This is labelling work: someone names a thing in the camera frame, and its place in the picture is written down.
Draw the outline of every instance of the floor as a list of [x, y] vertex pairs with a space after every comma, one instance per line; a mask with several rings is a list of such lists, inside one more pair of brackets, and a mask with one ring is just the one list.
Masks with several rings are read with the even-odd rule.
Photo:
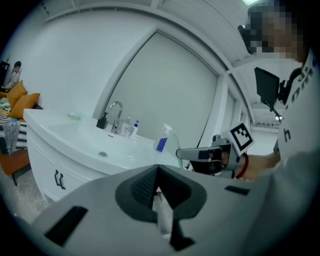
[[18, 186], [0, 167], [0, 194], [9, 211], [31, 224], [50, 203], [44, 200], [30, 166], [15, 173]]

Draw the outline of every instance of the orange cushion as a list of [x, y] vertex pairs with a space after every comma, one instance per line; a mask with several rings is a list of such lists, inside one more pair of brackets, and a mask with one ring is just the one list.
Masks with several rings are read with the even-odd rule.
[[10, 103], [11, 109], [14, 108], [20, 97], [22, 95], [26, 95], [27, 93], [27, 90], [24, 88], [24, 83], [21, 80], [8, 92], [7, 98]]
[[11, 118], [22, 119], [24, 117], [24, 109], [32, 109], [37, 103], [39, 96], [40, 93], [21, 96], [11, 110]]

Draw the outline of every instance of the striped blanket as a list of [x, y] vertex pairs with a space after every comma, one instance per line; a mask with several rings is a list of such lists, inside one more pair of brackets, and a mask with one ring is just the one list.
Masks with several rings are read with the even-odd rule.
[[0, 116], [0, 150], [3, 155], [27, 148], [27, 123]]

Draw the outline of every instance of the white shirt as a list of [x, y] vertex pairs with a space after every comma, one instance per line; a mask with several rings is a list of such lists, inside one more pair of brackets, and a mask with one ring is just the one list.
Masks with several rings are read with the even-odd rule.
[[12, 89], [19, 82], [19, 79], [20, 79], [20, 73], [16, 73], [13, 71], [10, 77], [9, 83], [7, 84], [7, 86], [4, 87], [4, 89], [6, 90]]
[[292, 83], [282, 116], [278, 134], [281, 160], [320, 149], [320, 69], [312, 50], [302, 74]]

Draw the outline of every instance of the cabinet door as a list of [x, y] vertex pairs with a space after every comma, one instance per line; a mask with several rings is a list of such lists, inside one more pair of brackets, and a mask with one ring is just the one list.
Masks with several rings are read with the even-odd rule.
[[50, 159], [48, 155], [40, 148], [34, 147], [33, 151], [36, 173], [41, 176], [40, 190], [54, 201], [61, 199], [65, 192], [59, 186], [59, 171], [56, 169], [55, 160]]
[[57, 164], [57, 169], [59, 171], [59, 182], [61, 182], [66, 194], [91, 181], [91, 179], [71, 170], [60, 162]]

